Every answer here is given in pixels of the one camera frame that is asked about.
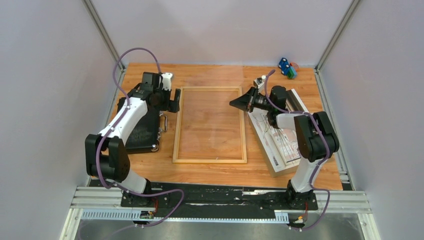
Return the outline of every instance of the cable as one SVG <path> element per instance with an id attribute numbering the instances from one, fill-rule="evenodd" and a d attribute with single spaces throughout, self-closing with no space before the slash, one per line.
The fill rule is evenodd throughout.
<path id="1" fill-rule="evenodd" d="M 97 174 L 98 174 L 98 179 L 100 180 L 101 184 L 103 185 L 103 187 L 110 189 L 111 186 L 108 185 L 105 181 L 105 179 L 103 178 L 103 174 L 102 174 L 102 170 L 100 168 L 100 153 L 101 153 L 101 148 L 103 143 L 105 142 L 106 138 L 109 136 L 109 134 L 112 132 L 112 130 L 116 127 L 116 125 L 121 121 L 121 119 L 125 116 L 125 114 L 128 111 L 128 107 L 130 106 L 130 97 L 128 96 L 128 94 L 125 92 L 125 90 L 118 84 L 117 78 L 115 76 L 116 70 L 118 68 L 118 64 L 119 62 L 121 62 L 122 58 L 127 55 L 129 52 L 135 51 L 135 50 L 142 50 L 142 51 L 146 51 L 148 52 L 153 58 L 154 61 L 156 62 L 156 66 L 157 66 L 157 71 L 159 72 L 159 74 L 161 73 L 161 66 L 159 65 L 158 59 L 156 58 L 156 56 L 153 54 L 153 52 L 151 52 L 150 50 L 143 48 L 143 47 L 134 47 L 131 48 L 129 50 L 127 50 L 126 52 L 124 52 L 116 61 L 115 66 L 113 67 L 113 71 L 112 71 L 112 77 L 113 77 L 113 82 L 115 83 L 116 87 L 124 94 L 125 98 L 126 98 L 126 102 L 127 102 L 127 107 L 124 108 L 122 114 L 118 117 L 118 119 L 115 121 L 115 123 L 109 128 L 109 130 L 104 134 L 104 136 L 101 138 L 98 146 L 97 146 L 97 150 L 96 150 L 96 155 L 95 155 L 95 163 L 96 163 L 96 169 L 97 169 Z M 115 185 L 116 187 L 120 188 L 121 190 L 127 192 L 127 193 L 131 193 L 132 195 L 136 195 L 139 197 L 157 197 L 157 196 L 161 196 L 161 195 L 165 195 L 165 194 L 170 194 L 170 193 L 175 193 L 175 192 L 181 192 L 181 199 L 179 200 L 179 202 L 177 203 L 177 205 L 168 213 L 168 215 L 166 215 L 165 217 L 163 217 L 161 220 L 156 221 L 154 223 L 151 224 L 146 224 L 146 225 L 141 225 L 143 228 L 144 227 L 153 227 L 156 226 L 160 223 L 162 223 L 163 221 L 165 221 L 167 218 L 169 218 L 171 216 L 172 213 L 175 212 L 175 210 L 180 206 L 180 204 L 183 202 L 184 199 L 184 191 L 181 189 L 173 189 L 173 190 L 168 190 L 168 191 L 163 191 L 163 192 L 159 192 L 159 193 L 154 193 L 154 194 L 142 194 L 142 193 L 138 193 L 138 192 L 134 192 L 131 191 L 129 189 L 126 189 L 125 187 L 119 185 L 117 182 L 113 182 L 113 185 Z"/>
<path id="2" fill-rule="evenodd" d="M 264 83 L 264 89 L 265 89 L 265 97 L 268 100 L 269 104 L 271 104 L 274 108 L 276 108 L 277 110 L 279 110 L 280 112 L 286 113 L 286 114 L 304 114 L 310 117 L 310 119 L 312 120 L 312 124 L 315 127 L 316 132 L 318 133 L 319 137 L 321 138 L 322 142 L 324 143 L 324 147 L 325 147 L 325 157 L 318 162 L 318 164 L 316 165 L 315 169 L 313 170 L 312 174 L 310 175 L 309 178 L 309 185 L 310 187 L 315 190 L 315 191 L 325 191 L 328 194 L 327 197 L 327 201 L 325 203 L 324 209 L 322 210 L 322 214 L 319 216 L 318 220 L 316 222 L 314 222 L 312 225 L 308 226 L 308 227 L 304 227 L 302 229 L 298 228 L 299 231 L 305 231 L 305 230 L 310 230 L 312 228 L 314 228 L 318 223 L 321 222 L 324 214 L 327 211 L 327 208 L 329 206 L 330 203 L 330 191 L 328 189 L 323 189 L 323 188 L 315 188 L 314 185 L 312 184 L 312 182 L 314 181 L 314 177 L 318 172 L 318 169 L 320 169 L 320 166 L 322 164 L 324 164 L 330 157 L 330 148 L 329 145 L 327 144 L 323 133 L 321 132 L 320 128 L 318 127 L 317 122 L 315 121 L 314 117 L 312 116 L 312 114 L 310 114 L 309 112 L 302 112 L 302 111 L 287 111 L 285 109 L 281 109 L 278 106 L 276 106 L 270 99 L 270 96 L 268 95 L 268 91 L 267 91 L 267 85 L 268 85 L 268 79 L 269 77 L 275 73 L 275 69 L 272 69 L 265 77 L 265 83 Z"/>

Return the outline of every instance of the black case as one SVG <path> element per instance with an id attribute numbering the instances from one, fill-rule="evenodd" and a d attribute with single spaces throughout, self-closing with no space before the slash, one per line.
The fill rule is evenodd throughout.
<path id="1" fill-rule="evenodd" d="M 126 101 L 122 97 L 118 101 L 118 112 Z M 132 132 L 129 134 L 125 143 L 125 149 L 128 154 L 151 153 L 159 150 L 159 139 L 161 127 L 161 112 L 151 107 L 144 115 Z"/>

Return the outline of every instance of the gray floor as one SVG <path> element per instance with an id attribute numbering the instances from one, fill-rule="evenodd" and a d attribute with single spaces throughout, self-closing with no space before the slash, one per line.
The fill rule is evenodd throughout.
<path id="1" fill-rule="evenodd" d="M 318 214 L 310 213 L 312 224 Z M 84 220 L 80 224 L 82 240 L 363 240 L 356 214 L 328 213 L 313 229 L 303 232 L 289 230 L 282 224 L 163 222 L 148 228 L 130 228 L 129 221 Z"/>

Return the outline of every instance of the wooden table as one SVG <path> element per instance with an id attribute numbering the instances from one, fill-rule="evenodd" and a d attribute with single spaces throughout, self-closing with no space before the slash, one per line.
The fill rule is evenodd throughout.
<path id="1" fill-rule="evenodd" d="M 253 80 L 266 75 L 271 69 L 276 72 L 269 79 L 269 89 L 281 85 L 295 89 L 310 112 L 322 110 L 321 99 L 312 68 L 301 68 L 294 80 L 280 74 L 276 67 L 161 64 L 162 72 L 174 74 L 172 97 L 175 88 L 182 86 L 241 86 L 246 92 Z M 143 72 L 158 72 L 155 64 L 130 63 L 122 87 L 130 91 L 142 80 Z M 162 134 L 160 150 L 152 153 L 130 154 L 131 168 L 139 175 L 155 182 L 196 183 L 232 186 L 286 187 L 294 173 L 272 178 L 264 161 L 254 132 L 245 115 L 247 164 L 173 164 L 173 148 L 176 128 L 176 113 L 166 113 L 168 131 Z M 336 161 L 326 163 L 315 182 L 318 188 L 341 190 Z"/>

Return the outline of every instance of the white wall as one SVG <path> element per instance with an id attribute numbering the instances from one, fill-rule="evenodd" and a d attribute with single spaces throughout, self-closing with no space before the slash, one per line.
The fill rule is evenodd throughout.
<path id="1" fill-rule="evenodd" d="M 93 0 L 116 49 L 162 63 L 316 65 L 351 0 Z M 125 62 L 152 62 L 134 53 Z"/>
<path id="2" fill-rule="evenodd" d="M 7 1 L 0 16 L 0 238 L 56 240 L 114 62 L 80 0 Z"/>
<path id="3" fill-rule="evenodd" d="M 383 240 L 422 239 L 424 4 L 363 0 L 322 75 Z"/>

